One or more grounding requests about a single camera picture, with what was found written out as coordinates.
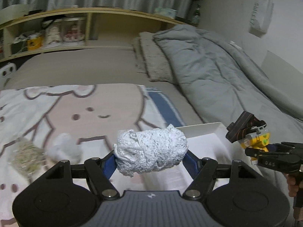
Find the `wooden shelf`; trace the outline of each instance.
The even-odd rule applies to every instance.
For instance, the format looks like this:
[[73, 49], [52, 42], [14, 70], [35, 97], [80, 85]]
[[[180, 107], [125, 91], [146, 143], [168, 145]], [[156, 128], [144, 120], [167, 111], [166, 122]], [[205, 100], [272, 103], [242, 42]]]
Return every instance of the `wooden shelf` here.
[[[39, 48], [18, 54], [11, 53], [11, 43], [14, 38], [22, 32], [20, 27], [21, 23], [53, 15], [79, 13], [85, 14], [87, 18], [85, 25], [85, 44], [76, 46], [60, 45], [53, 48]], [[36, 13], [0, 25], [0, 30], [3, 30], [4, 39], [4, 58], [0, 60], [0, 62], [27, 55], [64, 50], [94, 48], [119, 48], [129, 50], [132, 49], [132, 39], [137, 37], [138, 33], [143, 31], [156, 32], [166, 30], [177, 24], [185, 23], [161, 15], [118, 8], [69, 8]], [[98, 31], [98, 40], [96, 41], [89, 40], [92, 27]]]
[[98, 48], [119, 48], [119, 49], [126, 49], [132, 50], [133, 47], [130, 44], [123, 43], [123, 42], [115, 42], [115, 41], [102, 41], [102, 40], [89, 40], [86, 44], [82, 45], [75, 45], [75, 46], [68, 46], [68, 45], [59, 45], [52, 48], [39, 48], [36, 50], [25, 51], [18, 54], [13, 54], [9, 57], [6, 57], [0, 62], [11, 60], [18, 57], [23, 57], [32, 54], [41, 54], [47, 52], [55, 52], [55, 51], [64, 51], [64, 50], [78, 50], [78, 49], [98, 49]]
[[51, 10], [46, 11], [42, 13], [36, 13], [33, 15], [28, 15], [24, 17], [20, 17], [18, 19], [14, 19], [11, 21], [8, 21], [6, 23], [3, 23], [0, 25], [0, 30], [3, 28], [6, 28], [8, 26], [16, 25], [19, 23], [23, 23], [29, 20], [33, 19], [39, 19], [44, 18], [47, 16], [53, 16], [53, 15], [60, 15], [60, 14], [71, 14], [71, 13], [115, 13], [115, 14], [121, 14], [121, 15], [131, 15], [131, 16], [137, 16], [137, 17], [143, 17], [147, 19], [154, 19], [170, 24], [186, 24], [181, 21], [177, 21], [175, 19], [171, 19], [165, 16], [157, 15], [157, 14], [150, 14], [150, 13], [143, 13], [139, 11], [134, 10], [126, 10], [126, 9], [119, 9], [119, 8], [102, 8], [102, 7], [87, 7], [87, 8], [68, 8], [68, 9], [57, 9], [57, 10]]

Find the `white tray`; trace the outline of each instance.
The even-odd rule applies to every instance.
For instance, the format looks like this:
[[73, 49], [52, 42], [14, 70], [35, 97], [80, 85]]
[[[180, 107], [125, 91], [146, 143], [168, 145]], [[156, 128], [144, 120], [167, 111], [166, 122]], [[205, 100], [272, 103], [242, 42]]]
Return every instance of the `white tray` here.
[[[238, 142], [230, 143], [226, 138], [227, 129], [221, 123], [208, 123], [178, 127], [186, 138], [189, 150], [198, 158], [210, 157], [219, 164], [231, 164], [240, 159], [260, 173], [257, 166], [250, 163]], [[143, 174], [147, 190], [179, 190], [182, 194], [193, 181], [182, 163], [161, 172]], [[214, 189], [227, 184], [229, 179], [218, 179]]]

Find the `white wall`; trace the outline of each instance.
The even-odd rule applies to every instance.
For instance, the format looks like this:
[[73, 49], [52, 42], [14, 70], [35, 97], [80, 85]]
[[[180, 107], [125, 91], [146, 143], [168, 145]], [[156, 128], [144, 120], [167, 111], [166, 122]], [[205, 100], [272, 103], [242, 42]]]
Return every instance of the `white wall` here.
[[199, 27], [213, 30], [236, 42], [258, 64], [271, 51], [303, 73], [303, 0], [273, 0], [268, 32], [249, 33], [255, 0], [204, 0]]
[[303, 74], [286, 61], [267, 51], [261, 69], [271, 83], [298, 103], [303, 103]]

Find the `grey comforter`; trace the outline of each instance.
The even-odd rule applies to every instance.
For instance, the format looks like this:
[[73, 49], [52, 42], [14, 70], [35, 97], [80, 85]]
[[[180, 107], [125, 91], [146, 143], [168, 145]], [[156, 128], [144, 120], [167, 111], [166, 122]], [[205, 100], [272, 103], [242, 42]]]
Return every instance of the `grey comforter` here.
[[[265, 120], [270, 142], [303, 142], [303, 105], [275, 88], [249, 57], [216, 33], [177, 25], [154, 41], [170, 61], [184, 94], [207, 123], [228, 126], [246, 110]], [[287, 193], [282, 174], [262, 170]]]

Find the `mattress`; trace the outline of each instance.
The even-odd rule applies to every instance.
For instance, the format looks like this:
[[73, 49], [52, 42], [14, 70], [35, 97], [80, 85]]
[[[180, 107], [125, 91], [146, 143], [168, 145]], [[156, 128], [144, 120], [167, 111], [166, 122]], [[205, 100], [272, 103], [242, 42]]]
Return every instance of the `mattress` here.
[[138, 73], [133, 50], [83, 49], [37, 55], [26, 61], [6, 85], [6, 89], [68, 84], [133, 83], [156, 87], [174, 103], [186, 125], [202, 121], [178, 86], [150, 82]]

